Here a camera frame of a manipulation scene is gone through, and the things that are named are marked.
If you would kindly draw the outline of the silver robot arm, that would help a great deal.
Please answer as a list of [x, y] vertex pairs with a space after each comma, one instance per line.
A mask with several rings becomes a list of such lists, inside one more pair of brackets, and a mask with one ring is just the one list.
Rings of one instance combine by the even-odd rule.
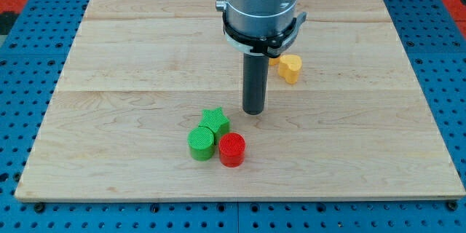
[[277, 36], [292, 22], [296, 0], [216, 0], [216, 10], [237, 32], [255, 38]]

